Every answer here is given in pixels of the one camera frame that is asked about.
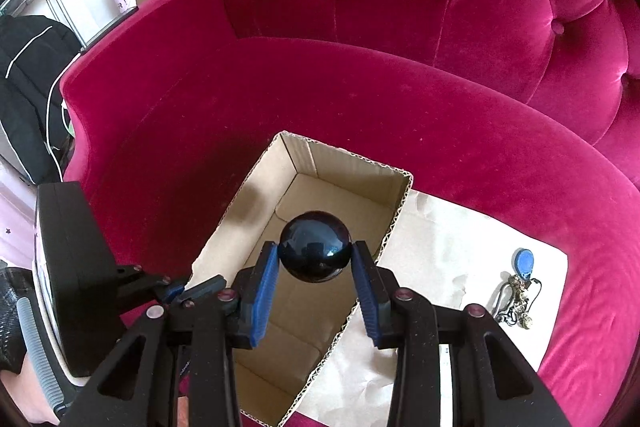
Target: glossy black sphere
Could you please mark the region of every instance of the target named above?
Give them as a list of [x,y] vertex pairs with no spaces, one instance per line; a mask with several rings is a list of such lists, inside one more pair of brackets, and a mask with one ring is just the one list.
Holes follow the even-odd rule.
[[304,282],[333,279],[349,264],[351,237],[337,217],[315,210],[295,217],[280,234],[278,257]]

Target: white paper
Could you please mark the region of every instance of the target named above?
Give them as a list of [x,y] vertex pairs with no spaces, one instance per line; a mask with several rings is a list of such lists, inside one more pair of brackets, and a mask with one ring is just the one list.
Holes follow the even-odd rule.
[[[462,309],[476,302],[492,311],[499,287],[513,274],[518,248],[534,254],[533,277],[543,290],[532,307],[533,327],[503,329],[538,370],[558,314],[567,257],[504,223],[415,190],[409,193],[379,266],[433,304]],[[450,364],[441,346],[441,422],[452,425]],[[357,309],[331,356],[298,403],[298,412],[329,427],[385,427],[396,373],[395,350],[379,351]]]

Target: tufted button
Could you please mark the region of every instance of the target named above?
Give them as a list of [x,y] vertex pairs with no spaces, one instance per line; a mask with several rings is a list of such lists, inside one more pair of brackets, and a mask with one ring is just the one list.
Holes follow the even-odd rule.
[[564,33],[564,24],[562,24],[558,19],[553,19],[551,21],[551,31],[556,35],[562,35]]

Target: small cardboard box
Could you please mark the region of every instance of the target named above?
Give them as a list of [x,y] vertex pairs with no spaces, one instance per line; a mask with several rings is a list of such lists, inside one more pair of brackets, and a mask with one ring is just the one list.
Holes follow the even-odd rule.
[[[265,241],[277,242],[285,224],[308,210],[337,216],[377,258],[411,185],[406,171],[281,132],[193,263],[189,286],[217,274],[230,284],[255,264]],[[242,411],[263,425],[283,425],[331,355],[355,303],[350,266],[320,284],[297,280],[281,266],[265,338],[257,349],[234,354]]]

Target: red velvet sofa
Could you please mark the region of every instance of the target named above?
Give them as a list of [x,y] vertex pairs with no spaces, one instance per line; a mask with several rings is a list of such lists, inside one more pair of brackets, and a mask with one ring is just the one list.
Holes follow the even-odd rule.
[[408,169],[567,254],[540,375],[575,427],[621,426],[640,394],[639,46],[634,0],[149,0],[63,79],[65,178],[119,262],[176,275],[280,130]]

